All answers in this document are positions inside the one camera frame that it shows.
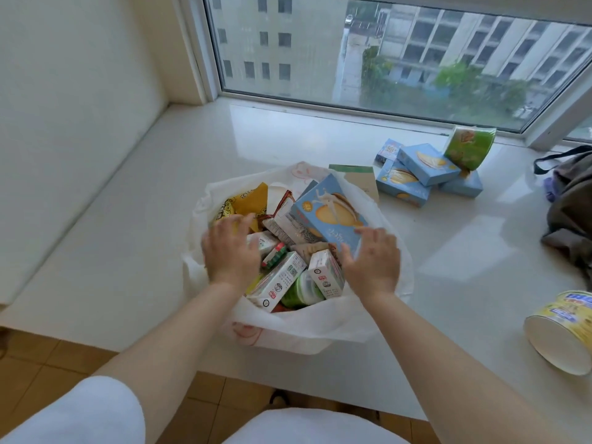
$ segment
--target white shirt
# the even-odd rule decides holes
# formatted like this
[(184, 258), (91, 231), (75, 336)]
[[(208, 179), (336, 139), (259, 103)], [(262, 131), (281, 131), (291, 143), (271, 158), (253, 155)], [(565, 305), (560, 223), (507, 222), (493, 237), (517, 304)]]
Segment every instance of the white shirt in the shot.
[[(8, 433), (0, 444), (144, 444), (146, 429), (136, 395), (119, 380), (89, 377)], [(283, 409), (261, 413), (227, 444), (405, 444), (371, 422), (326, 410)]]

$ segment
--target building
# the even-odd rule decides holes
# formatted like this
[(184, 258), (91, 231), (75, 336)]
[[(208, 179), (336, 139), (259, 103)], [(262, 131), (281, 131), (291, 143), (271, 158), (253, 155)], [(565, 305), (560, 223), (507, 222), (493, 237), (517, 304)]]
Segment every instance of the building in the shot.
[(224, 85), (326, 102), (347, 0), (210, 0)]
[(495, 80), (533, 81), (534, 108), (591, 52), (592, 28), (408, 5), (392, 6), (379, 50), (395, 64), (389, 78), (412, 86), (429, 86), (458, 61)]

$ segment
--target forearm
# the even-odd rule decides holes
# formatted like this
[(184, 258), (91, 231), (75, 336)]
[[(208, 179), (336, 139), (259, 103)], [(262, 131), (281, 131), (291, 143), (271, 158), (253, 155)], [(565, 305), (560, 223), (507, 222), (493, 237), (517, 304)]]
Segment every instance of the forearm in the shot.
[(156, 442), (195, 377), (199, 357), (237, 301), (230, 285), (210, 285), (95, 374), (125, 383), (138, 397), (146, 443)]
[(392, 295), (372, 315), (443, 444), (568, 443), (505, 382)]

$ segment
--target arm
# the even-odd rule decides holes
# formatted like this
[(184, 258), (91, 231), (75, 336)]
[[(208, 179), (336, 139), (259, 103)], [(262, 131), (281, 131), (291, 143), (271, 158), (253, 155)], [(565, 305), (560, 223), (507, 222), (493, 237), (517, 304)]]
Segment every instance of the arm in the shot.
[(200, 355), (259, 271), (257, 241), (246, 244), (252, 218), (231, 216), (206, 232), (202, 249), (208, 288), (95, 373), (120, 380), (135, 393), (147, 444), (156, 442), (175, 415)]
[(363, 228), (354, 261), (344, 249), (352, 290), (372, 315), (443, 444), (558, 444), (558, 433), (524, 398), (393, 295), (396, 239)]

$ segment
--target hand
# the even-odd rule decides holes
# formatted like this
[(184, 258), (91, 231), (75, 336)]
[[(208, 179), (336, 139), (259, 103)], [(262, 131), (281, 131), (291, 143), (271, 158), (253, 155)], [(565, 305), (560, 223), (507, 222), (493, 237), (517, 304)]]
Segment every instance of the hand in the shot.
[(241, 295), (259, 274), (259, 241), (247, 245), (255, 214), (232, 215), (214, 223), (201, 238), (201, 250), (210, 283), (226, 283)]
[(379, 294), (391, 295), (401, 269), (396, 237), (382, 228), (361, 227), (356, 232), (362, 236), (358, 260), (353, 260), (349, 246), (342, 244), (342, 266), (347, 283), (362, 302)]

